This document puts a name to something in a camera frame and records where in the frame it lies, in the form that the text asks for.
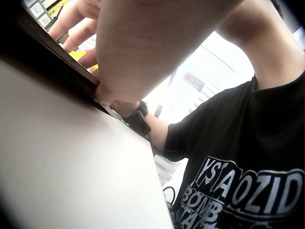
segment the wrist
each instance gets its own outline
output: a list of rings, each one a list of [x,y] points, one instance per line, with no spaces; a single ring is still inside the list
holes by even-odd
[[[127,106],[122,106],[114,110],[118,112],[122,117],[128,118],[139,106],[140,101],[137,101],[134,103],[128,103]]]

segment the black t-shirt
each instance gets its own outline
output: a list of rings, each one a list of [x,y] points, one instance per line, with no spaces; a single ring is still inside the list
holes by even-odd
[[[188,158],[175,228],[304,228],[304,73],[255,88],[253,77],[169,125],[164,156]]]

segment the hair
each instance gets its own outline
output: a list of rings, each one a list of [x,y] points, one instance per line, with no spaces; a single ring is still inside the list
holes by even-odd
[[[278,12],[278,14],[281,16],[281,18],[283,19],[283,14],[281,11],[281,8],[279,6],[279,4],[276,2],[276,0],[270,0],[272,2],[272,4],[274,5],[274,8],[276,9],[276,11]]]

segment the yellow label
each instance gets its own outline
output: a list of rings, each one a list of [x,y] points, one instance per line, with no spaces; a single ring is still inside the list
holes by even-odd
[[[53,6],[51,9],[48,10],[48,13],[51,15],[51,17],[53,18],[54,16],[56,16],[58,14],[58,11],[60,10],[60,7],[62,5],[64,5],[64,7],[69,3],[68,0],[61,0],[60,2],[58,2],[55,6]]]

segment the small white box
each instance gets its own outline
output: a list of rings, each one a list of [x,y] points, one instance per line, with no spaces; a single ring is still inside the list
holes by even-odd
[[[38,21],[45,28],[51,22],[51,19],[45,13]]]
[[[34,16],[36,18],[38,18],[43,12],[43,8],[42,6],[39,4],[39,2],[37,2],[36,4],[34,4],[31,8],[30,8],[31,12],[34,14]]]
[[[27,5],[27,7],[30,7],[31,5],[33,5],[33,3],[36,1],[36,0],[23,0],[24,3]]]

